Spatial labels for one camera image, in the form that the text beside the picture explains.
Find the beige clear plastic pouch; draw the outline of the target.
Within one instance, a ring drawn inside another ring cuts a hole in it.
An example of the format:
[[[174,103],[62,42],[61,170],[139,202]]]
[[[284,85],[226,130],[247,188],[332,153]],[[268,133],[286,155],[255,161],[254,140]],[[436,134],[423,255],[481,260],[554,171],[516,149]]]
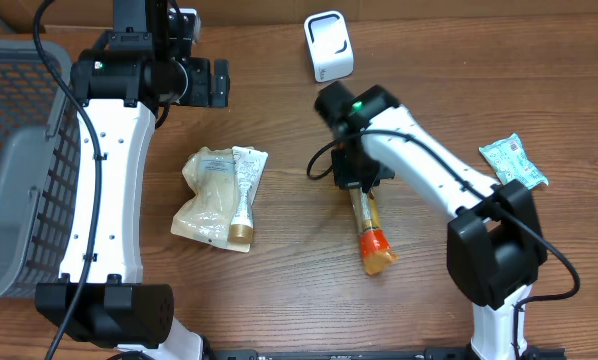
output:
[[[249,245],[228,240],[238,199],[232,150],[202,147],[189,157],[182,175],[194,196],[174,215],[171,233],[223,250],[248,253]]]

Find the orange spaghetti package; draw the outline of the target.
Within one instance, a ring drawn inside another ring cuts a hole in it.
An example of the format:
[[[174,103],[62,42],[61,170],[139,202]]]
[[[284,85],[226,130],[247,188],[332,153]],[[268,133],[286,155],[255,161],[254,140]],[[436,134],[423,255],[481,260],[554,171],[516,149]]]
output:
[[[360,188],[355,188],[349,190],[349,195],[364,271],[369,276],[378,275],[394,264],[398,257],[392,251],[382,230],[373,193],[364,193]]]

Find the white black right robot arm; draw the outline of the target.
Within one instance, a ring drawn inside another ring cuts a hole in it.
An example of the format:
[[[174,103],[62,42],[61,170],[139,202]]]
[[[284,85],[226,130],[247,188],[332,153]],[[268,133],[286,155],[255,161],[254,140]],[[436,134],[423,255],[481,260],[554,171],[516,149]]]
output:
[[[526,186],[501,185],[462,162],[379,85],[355,96],[335,81],[314,107],[335,139],[329,171],[340,189],[368,200],[382,180],[400,177],[444,215],[447,269],[473,307],[468,358],[536,358],[524,337],[524,302],[547,250]]]

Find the teal wet wipes pack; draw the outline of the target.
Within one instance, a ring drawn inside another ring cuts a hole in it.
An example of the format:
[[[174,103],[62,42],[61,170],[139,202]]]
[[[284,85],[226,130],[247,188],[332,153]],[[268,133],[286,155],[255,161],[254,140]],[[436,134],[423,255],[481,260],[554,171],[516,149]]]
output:
[[[523,143],[516,133],[480,147],[479,152],[502,185],[513,180],[519,181],[529,190],[540,184],[549,185],[547,177],[528,159]]]

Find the grey plastic mesh basket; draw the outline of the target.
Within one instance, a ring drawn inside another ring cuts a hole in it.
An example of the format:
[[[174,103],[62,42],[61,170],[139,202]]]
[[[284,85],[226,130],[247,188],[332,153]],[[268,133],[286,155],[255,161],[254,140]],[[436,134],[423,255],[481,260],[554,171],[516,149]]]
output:
[[[33,42],[0,40],[0,298],[57,279],[79,155],[74,112]]]

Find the white cosmetic tube gold cap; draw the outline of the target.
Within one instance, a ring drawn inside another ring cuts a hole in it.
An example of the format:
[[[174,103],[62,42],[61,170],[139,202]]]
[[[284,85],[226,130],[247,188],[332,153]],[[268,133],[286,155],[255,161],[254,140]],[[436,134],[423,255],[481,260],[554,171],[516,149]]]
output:
[[[250,245],[254,236],[253,202],[268,154],[253,148],[232,147],[237,205],[228,231],[228,242]]]

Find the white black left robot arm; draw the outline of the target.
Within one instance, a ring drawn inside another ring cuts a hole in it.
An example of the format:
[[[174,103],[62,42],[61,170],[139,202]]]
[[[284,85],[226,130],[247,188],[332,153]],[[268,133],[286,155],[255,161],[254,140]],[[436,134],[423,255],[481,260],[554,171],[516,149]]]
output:
[[[117,1],[113,26],[58,85],[73,105],[80,157],[68,245],[37,311],[118,359],[210,359],[208,341],[174,315],[167,284],[143,281],[140,206],[151,138],[174,106],[224,108],[223,59],[195,58],[201,21],[174,1]]]

